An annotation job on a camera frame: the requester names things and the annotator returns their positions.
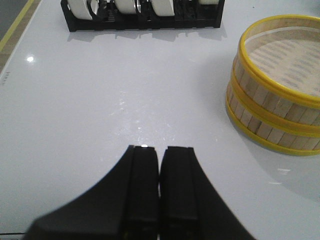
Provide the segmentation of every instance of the bamboo steamer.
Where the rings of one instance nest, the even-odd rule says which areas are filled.
[[[260,144],[320,154],[320,18],[280,15],[251,25],[239,41],[226,107]]]

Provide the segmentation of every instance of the glossy surface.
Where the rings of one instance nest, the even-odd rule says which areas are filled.
[[[258,240],[320,237],[320,157],[239,133],[225,91],[241,34],[313,0],[226,1],[220,29],[68,32],[43,0],[0,75],[0,232],[82,194],[129,144],[194,147],[214,187]]]

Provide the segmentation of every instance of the yellow stripe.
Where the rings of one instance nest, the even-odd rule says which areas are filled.
[[[19,13],[19,15],[15,18],[14,22],[12,23],[12,25],[10,26],[8,31],[5,33],[4,37],[0,41],[0,52],[5,47],[6,43],[8,42],[8,40],[10,39],[12,34],[15,32],[17,26],[21,22],[22,18],[26,15],[28,9],[30,8],[30,6],[32,5],[33,2],[34,2],[34,0],[28,0],[26,2],[24,7],[22,8],[21,12]]]
[[[249,75],[256,80],[259,84],[264,86],[266,89],[268,89],[270,92],[275,93],[276,95],[288,99],[293,103],[297,103],[299,105],[303,105],[309,108],[314,109],[320,109],[320,97],[317,96],[311,96],[293,89],[290,89],[288,87],[285,87],[278,82],[272,80],[270,77],[268,77],[266,74],[264,74],[263,71],[261,71],[251,60],[247,53],[245,41],[247,39],[247,35],[252,31],[254,28],[259,26],[262,23],[272,21],[272,20],[279,20],[283,19],[284,21],[287,19],[303,19],[303,20],[309,20],[314,21],[316,23],[320,24],[320,18],[319,17],[313,17],[313,16],[304,16],[304,15],[295,15],[295,14],[289,14],[289,15],[279,15],[279,16],[271,16],[264,18],[260,21],[255,22],[252,24],[242,35],[239,45],[238,45],[238,57],[245,68],[245,70],[249,73]]]
[[[263,145],[269,149],[272,149],[274,151],[284,153],[284,154],[294,155],[294,156],[312,156],[312,155],[320,154],[320,149],[318,149],[318,150],[298,150],[298,149],[283,147],[283,146],[277,145],[275,143],[272,143],[270,141],[267,141],[267,140],[263,139],[262,137],[259,137],[258,135],[254,134],[252,131],[250,131],[245,125],[243,125],[238,120],[238,118],[232,112],[227,98],[225,99],[225,105],[227,108],[228,115],[230,116],[230,118],[232,119],[234,124],[238,128],[240,128],[245,134],[247,134],[250,138],[252,138],[256,142],[260,143],[261,145]]]
[[[301,124],[294,121],[289,121],[280,116],[273,114],[272,112],[264,109],[252,100],[238,84],[235,76],[235,69],[232,70],[231,84],[233,93],[237,100],[246,108],[255,118],[260,121],[280,129],[286,133],[290,133],[298,136],[305,136],[311,138],[320,138],[320,127],[307,124]]]

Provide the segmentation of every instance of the floor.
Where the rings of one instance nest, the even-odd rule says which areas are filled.
[[[29,20],[35,12],[41,0],[1,0],[0,1],[0,39],[4,43],[3,49],[0,48],[0,72],[4,68],[22,33],[24,32]],[[16,20],[16,28],[10,29],[20,11],[26,4],[31,4],[22,19]],[[4,37],[8,37],[8,32],[12,33],[10,38],[5,41]]]

